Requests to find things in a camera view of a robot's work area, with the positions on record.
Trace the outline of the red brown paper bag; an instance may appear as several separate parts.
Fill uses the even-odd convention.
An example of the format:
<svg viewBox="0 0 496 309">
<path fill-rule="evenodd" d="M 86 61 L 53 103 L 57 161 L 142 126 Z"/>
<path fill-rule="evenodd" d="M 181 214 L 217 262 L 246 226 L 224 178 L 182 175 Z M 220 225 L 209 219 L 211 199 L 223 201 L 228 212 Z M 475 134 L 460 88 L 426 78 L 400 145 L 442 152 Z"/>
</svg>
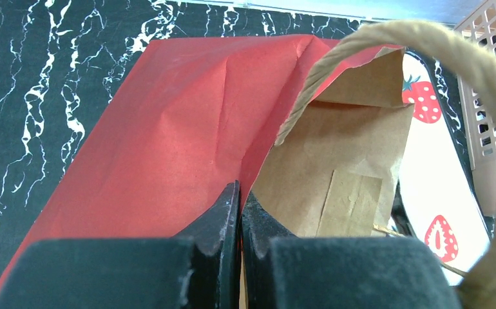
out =
<svg viewBox="0 0 496 309">
<path fill-rule="evenodd" d="M 170 238 L 229 183 L 300 238 L 377 236 L 412 122 L 406 47 L 465 81 L 496 56 L 437 23 L 364 24 L 340 41 L 312 35 L 153 41 L 115 94 L 0 278 L 53 239 Z M 453 288 L 460 308 L 496 308 L 496 232 Z"/>
</svg>

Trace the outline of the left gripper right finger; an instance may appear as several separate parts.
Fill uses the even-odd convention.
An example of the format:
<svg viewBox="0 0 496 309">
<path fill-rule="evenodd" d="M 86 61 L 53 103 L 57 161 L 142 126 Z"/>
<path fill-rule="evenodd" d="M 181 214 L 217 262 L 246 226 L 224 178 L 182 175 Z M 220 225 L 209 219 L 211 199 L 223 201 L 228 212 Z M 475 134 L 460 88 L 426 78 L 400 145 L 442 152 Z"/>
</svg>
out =
<svg viewBox="0 0 496 309">
<path fill-rule="evenodd" d="M 300 238 L 253 194 L 242 211 L 248 308 L 460 308 L 414 238 Z"/>
</svg>

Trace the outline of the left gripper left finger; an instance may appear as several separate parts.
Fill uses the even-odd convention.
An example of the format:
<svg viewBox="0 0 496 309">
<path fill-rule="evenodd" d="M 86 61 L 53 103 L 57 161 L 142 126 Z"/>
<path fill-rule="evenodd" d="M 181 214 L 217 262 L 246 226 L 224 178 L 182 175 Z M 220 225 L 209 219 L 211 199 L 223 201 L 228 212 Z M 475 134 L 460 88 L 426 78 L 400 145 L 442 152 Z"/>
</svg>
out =
<svg viewBox="0 0 496 309">
<path fill-rule="evenodd" d="M 237 308 L 240 184 L 170 238 L 53 239 L 30 245 L 0 308 Z"/>
</svg>

